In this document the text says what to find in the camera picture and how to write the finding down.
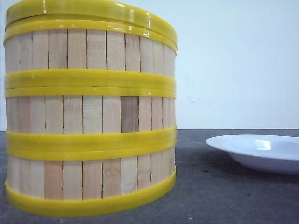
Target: cylindrical container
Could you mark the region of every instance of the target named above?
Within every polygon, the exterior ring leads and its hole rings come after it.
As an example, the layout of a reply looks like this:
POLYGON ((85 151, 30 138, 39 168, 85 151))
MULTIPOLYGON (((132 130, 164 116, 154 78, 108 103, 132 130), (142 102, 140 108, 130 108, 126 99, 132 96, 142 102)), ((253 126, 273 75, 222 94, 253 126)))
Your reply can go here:
POLYGON ((107 0, 7 11, 7 198, 60 217, 131 209, 175 182, 176 32, 107 0))

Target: white ceramic plate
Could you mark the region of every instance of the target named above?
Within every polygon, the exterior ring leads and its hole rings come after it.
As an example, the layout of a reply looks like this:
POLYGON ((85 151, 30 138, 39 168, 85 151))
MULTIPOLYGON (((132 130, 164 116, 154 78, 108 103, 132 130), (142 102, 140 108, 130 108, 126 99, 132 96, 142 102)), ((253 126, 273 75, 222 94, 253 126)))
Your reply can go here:
POLYGON ((223 135, 206 140, 228 152, 241 165, 264 172, 299 174, 299 137, 278 135, 223 135))

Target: white wall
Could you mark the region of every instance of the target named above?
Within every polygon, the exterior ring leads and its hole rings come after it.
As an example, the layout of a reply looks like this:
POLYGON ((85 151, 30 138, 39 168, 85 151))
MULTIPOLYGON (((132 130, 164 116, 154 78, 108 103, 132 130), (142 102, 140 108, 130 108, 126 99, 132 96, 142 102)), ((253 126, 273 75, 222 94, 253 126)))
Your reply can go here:
MULTIPOLYGON (((1 0, 1 42, 4 12, 15 2, 1 0)), ((179 128, 299 128, 299 1, 123 2, 163 17, 178 33, 179 128)), ((1 47, 1 75, 3 67, 1 47)))

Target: yellow plastic rim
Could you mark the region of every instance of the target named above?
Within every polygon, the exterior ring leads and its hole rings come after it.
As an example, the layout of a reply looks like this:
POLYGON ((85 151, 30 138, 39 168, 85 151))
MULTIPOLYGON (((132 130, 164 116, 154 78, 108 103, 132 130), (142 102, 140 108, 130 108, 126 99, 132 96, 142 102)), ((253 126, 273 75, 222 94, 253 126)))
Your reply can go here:
POLYGON ((6 131, 7 153, 32 160, 82 161, 150 154, 175 146, 176 126, 106 134, 25 134, 6 131))
POLYGON ((97 21, 128 24, 160 34, 177 45, 174 28, 160 17, 137 7, 109 0, 27 0, 7 11, 6 31, 17 21, 45 15, 72 16, 73 19, 94 17, 97 21))
POLYGON ((174 78, 132 71, 24 70, 6 74, 4 85, 5 97, 38 95, 176 97, 174 78))
POLYGON ((82 201, 34 198, 12 190, 7 180, 5 185, 7 200, 18 209, 44 216, 82 217, 104 215, 148 204, 169 192, 175 180, 176 168, 170 177, 149 188, 127 195, 82 201))
POLYGON ((114 21, 97 21, 94 17, 90 16, 80 19, 78 17, 69 15, 43 15, 29 17, 17 21, 10 25, 6 30, 4 36, 4 44, 9 38, 19 34, 51 29, 93 29, 114 31, 118 33, 137 35, 161 42, 172 48, 174 52, 177 52, 178 49, 176 43, 174 43, 171 39, 152 30, 131 26, 129 24, 117 23, 114 21))

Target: yellow plastic lid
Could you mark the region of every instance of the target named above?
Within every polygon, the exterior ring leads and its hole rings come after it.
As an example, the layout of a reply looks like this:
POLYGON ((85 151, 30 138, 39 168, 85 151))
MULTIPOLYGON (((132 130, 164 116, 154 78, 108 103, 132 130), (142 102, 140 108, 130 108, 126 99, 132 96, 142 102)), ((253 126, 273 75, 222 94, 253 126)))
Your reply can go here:
POLYGON ((177 46, 174 28, 160 17, 143 9, 110 0, 23 0, 7 11, 6 29, 19 20, 41 15, 92 16, 145 28, 170 39, 177 46))

